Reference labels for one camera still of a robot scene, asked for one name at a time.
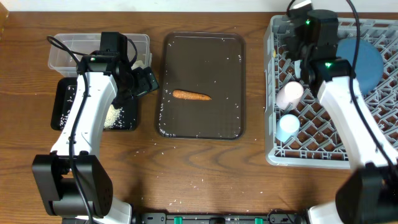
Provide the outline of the white tissue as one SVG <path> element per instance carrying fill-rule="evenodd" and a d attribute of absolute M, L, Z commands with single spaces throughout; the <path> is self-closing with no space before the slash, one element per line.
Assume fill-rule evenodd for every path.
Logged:
<path fill-rule="evenodd" d="M 134 62 L 134 64 L 132 65 L 131 69 L 135 70 L 137 68 L 145 68 L 146 65 L 144 64 L 144 62 L 142 60 L 137 60 Z"/>

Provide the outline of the orange carrot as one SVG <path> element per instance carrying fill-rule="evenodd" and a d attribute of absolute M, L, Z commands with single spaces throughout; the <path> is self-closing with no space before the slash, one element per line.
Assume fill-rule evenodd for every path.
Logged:
<path fill-rule="evenodd" d="M 183 90 L 174 90 L 172 93 L 173 97 L 183 100 L 200 100 L 200 101 L 210 101 L 211 97 L 208 95 L 203 95 L 199 93 L 183 91 Z"/>

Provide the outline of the white rice grains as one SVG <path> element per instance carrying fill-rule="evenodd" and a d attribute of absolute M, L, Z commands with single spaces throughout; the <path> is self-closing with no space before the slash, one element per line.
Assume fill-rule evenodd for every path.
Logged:
<path fill-rule="evenodd" d="M 55 118 L 55 123 L 59 129 L 63 129 L 66 125 L 73 101 L 75 99 L 76 85 L 68 85 L 65 93 L 61 96 L 57 103 L 60 103 L 60 112 L 57 112 L 58 118 Z M 121 114 L 123 109 L 115 109 L 113 105 L 109 107 L 106 119 L 104 122 L 104 129 L 112 129 L 114 126 L 121 127 L 124 121 L 121 121 Z"/>

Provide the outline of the pink plastic cup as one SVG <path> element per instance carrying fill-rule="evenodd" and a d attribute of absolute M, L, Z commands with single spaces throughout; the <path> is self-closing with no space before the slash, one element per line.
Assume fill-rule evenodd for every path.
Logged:
<path fill-rule="evenodd" d="M 299 82 L 288 82 L 276 95 L 275 103 L 282 110 L 291 105 L 292 110 L 300 103 L 303 93 L 303 86 Z"/>

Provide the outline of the light blue plastic cup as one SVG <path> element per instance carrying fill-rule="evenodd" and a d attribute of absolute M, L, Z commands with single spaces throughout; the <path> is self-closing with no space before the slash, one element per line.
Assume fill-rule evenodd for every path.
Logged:
<path fill-rule="evenodd" d="M 275 137 L 280 142 L 286 142 L 291 137 L 298 135 L 300 130 L 300 121 L 293 114 L 285 114 L 276 124 Z"/>

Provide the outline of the dark blue plate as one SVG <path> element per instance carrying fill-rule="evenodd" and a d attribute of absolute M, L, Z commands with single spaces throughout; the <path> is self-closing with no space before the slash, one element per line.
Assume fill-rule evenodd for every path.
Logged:
<path fill-rule="evenodd" d="M 353 65 L 355 47 L 355 38 L 341 39 L 338 42 L 336 56 L 347 59 Z M 377 87 L 382 78 L 383 68 L 383 60 L 378 50 L 369 42 L 360 40 L 355 74 L 363 95 L 367 95 Z"/>

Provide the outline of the light blue bowl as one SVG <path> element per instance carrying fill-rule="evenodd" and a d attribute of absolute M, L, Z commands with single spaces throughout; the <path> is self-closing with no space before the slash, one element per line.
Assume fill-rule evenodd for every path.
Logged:
<path fill-rule="evenodd" d="M 296 60 L 294 62 L 295 76 L 297 79 L 301 79 L 301 68 L 300 68 L 301 62 L 302 62 L 301 60 Z"/>

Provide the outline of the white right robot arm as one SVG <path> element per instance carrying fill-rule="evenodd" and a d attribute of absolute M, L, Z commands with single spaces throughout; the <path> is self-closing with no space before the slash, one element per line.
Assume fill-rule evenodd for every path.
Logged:
<path fill-rule="evenodd" d="M 294 35 L 289 58 L 299 60 L 301 79 L 326 109 L 353 171 L 334 201 L 307 210 L 307 223 L 397 221 L 397 150 L 370 113 L 354 72 L 356 62 L 336 56 L 338 15 L 311 4 L 287 8 Z"/>

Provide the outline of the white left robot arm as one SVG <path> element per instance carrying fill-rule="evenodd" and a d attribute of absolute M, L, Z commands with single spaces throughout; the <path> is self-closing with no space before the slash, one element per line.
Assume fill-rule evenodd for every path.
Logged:
<path fill-rule="evenodd" d="M 85 55 L 78 64 L 75 98 L 67 123 L 49 154 L 38 154 L 32 171 L 49 215 L 86 223 L 135 223 L 132 205 L 113 195 L 98 157 L 113 101 L 140 98 L 159 84 L 150 67 L 134 68 L 118 53 Z"/>

